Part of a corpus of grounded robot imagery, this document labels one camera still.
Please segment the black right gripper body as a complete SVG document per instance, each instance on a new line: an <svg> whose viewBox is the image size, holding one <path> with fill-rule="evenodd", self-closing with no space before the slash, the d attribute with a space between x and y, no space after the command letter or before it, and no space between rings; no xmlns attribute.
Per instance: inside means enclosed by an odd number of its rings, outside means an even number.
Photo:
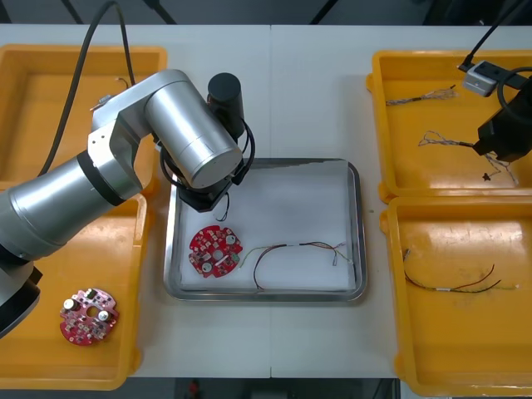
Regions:
<svg viewBox="0 0 532 399"><path fill-rule="evenodd" d="M514 162L531 152L531 80L478 129L479 140L496 149L496 159Z"/></svg>

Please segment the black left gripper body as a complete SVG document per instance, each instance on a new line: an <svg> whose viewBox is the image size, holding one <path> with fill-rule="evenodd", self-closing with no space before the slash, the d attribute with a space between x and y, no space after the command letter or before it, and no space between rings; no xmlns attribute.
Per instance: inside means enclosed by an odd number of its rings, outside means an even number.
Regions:
<svg viewBox="0 0 532 399"><path fill-rule="evenodd" d="M222 197L228 192L232 182L230 180L221 180L220 182L202 188L192 189L180 186L177 191L180 199L199 213L210 212L222 200Z"/></svg>

